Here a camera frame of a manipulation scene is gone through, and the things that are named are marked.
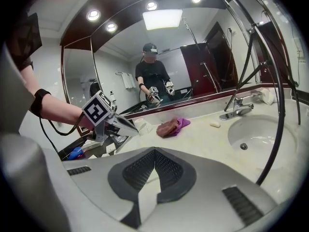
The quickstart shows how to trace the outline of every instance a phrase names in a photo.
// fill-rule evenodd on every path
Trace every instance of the purple cloth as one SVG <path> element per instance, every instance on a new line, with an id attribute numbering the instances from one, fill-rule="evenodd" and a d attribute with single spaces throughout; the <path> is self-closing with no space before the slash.
<path id="1" fill-rule="evenodd" d="M 191 124 L 191 122 L 185 118 L 178 118 L 177 123 L 178 123 L 178 128 L 176 129 L 176 131 L 171 133 L 170 136 L 177 136 L 183 127 Z"/>

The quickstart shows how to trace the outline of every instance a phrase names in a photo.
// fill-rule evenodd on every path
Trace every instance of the blue object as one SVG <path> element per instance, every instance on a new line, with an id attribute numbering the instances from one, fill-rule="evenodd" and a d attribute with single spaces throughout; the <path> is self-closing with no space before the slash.
<path id="1" fill-rule="evenodd" d="M 70 156 L 69 156 L 69 160 L 74 160 L 78 157 L 80 157 L 84 152 L 82 151 L 82 147 L 76 147 L 75 149 L 73 149 L 73 151 L 71 152 Z"/>

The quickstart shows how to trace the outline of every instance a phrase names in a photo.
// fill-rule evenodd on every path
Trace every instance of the rectangular ceiling light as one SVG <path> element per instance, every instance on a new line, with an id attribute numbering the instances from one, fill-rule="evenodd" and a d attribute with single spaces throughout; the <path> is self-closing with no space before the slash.
<path id="1" fill-rule="evenodd" d="M 182 19 L 182 10 L 154 10 L 144 12 L 143 17 L 147 30 L 177 28 Z"/>

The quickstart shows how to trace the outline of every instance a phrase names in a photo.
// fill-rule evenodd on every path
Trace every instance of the sink drain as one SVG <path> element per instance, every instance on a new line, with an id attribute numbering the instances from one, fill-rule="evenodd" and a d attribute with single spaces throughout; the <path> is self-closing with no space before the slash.
<path id="1" fill-rule="evenodd" d="M 246 149 L 248 149 L 248 146 L 247 146 L 247 144 L 242 143 L 242 144 L 240 145 L 240 148 L 243 149 L 243 150 L 246 150 Z"/>

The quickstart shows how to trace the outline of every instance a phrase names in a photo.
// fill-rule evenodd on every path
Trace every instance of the cap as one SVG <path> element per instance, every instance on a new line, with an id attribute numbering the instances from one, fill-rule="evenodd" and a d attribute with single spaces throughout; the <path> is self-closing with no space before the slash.
<path id="1" fill-rule="evenodd" d="M 145 53 L 152 53 L 152 54 L 158 54 L 158 49 L 155 44 L 147 43 L 143 47 L 143 52 Z"/>

